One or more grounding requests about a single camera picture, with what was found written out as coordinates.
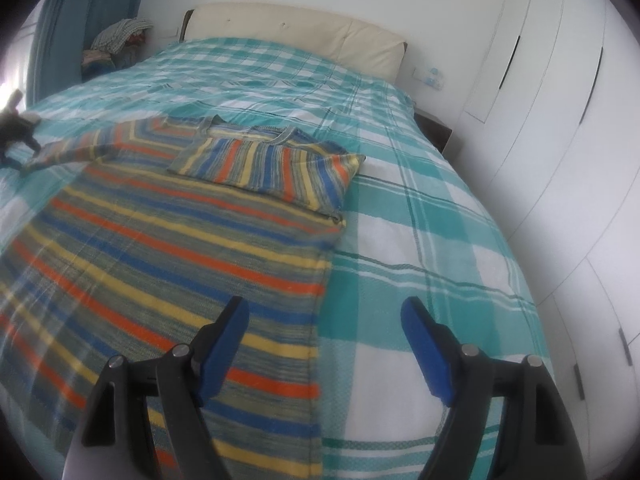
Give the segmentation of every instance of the teal plaid bedspread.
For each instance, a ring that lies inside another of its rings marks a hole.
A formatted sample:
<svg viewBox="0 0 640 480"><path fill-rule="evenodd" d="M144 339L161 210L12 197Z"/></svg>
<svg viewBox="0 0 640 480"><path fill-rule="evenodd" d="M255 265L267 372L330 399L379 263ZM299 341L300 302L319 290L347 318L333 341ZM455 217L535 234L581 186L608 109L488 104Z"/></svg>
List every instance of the teal plaid bedspread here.
<svg viewBox="0 0 640 480"><path fill-rule="evenodd" d="M173 44L124 71L53 95L33 109L42 143L159 114L297 126L366 160L344 202L347 227L318 320L325 478L415 479L446 417L410 352L399 311L418 296L437 322L489 355L547 357L524 277L500 231L424 139L410 99L382 80L257 40ZM26 160L30 152L10 153ZM0 170L0 251L83 165L21 178ZM0 389L0 408L32 462L58 478L64 457ZM474 478L497 436L492 409Z"/></svg>

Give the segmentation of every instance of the white wardrobe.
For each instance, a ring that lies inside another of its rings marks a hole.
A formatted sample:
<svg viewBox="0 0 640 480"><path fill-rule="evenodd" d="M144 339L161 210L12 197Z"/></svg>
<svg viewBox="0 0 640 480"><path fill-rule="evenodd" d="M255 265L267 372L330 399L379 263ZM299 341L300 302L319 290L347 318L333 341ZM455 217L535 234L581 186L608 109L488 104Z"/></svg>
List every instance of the white wardrobe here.
<svg viewBox="0 0 640 480"><path fill-rule="evenodd" d="M597 478L640 433L640 47L608 0L504 0L453 135Z"/></svg>

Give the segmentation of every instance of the sheer white curtain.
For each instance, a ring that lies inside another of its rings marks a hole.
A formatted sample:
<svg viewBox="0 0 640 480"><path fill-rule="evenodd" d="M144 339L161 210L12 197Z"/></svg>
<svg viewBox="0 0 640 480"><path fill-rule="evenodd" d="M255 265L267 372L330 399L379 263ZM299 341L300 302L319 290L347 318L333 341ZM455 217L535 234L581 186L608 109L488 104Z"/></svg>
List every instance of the sheer white curtain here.
<svg viewBox="0 0 640 480"><path fill-rule="evenodd" d="M31 11L22 27L15 35L11 42L2 63L0 63L0 108L4 108L9 99L9 95L16 88L22 90L26 94L27 88L27 68L29 67L29 57L31 54L31 45L33 44L33 36L36 31L38 17L42 10L44 0L40 0L36 7ZM23 98L18 106L18 110L23 111L25 108L25 99Z"/></svg>

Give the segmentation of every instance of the blue curtain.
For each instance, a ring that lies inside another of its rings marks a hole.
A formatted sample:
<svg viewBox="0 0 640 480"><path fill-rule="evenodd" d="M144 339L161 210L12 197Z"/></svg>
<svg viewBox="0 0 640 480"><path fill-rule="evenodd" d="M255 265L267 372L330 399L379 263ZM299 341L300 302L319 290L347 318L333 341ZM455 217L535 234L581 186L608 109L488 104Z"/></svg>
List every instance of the blue curtain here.
<svg viewBox="0 0 640 480"><path fill-rule="evenodd" d="M140 0L45 0L31 48L27 105L82 81L82 51L112 23L135 18Z"/></svg>

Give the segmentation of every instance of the pile of clothes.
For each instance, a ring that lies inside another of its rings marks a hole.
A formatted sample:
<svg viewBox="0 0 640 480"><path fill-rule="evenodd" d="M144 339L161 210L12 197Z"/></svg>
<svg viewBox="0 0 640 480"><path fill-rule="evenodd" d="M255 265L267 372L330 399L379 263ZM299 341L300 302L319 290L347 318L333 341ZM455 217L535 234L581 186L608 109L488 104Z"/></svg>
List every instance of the pile of clothes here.
<svg viewBox="0 0 640 480"><path fill-rule="evenodd" d="M82 81L135 65L145 31L151 27L146 18L126 18L105 28L91 49L82 52Z"/></svg>

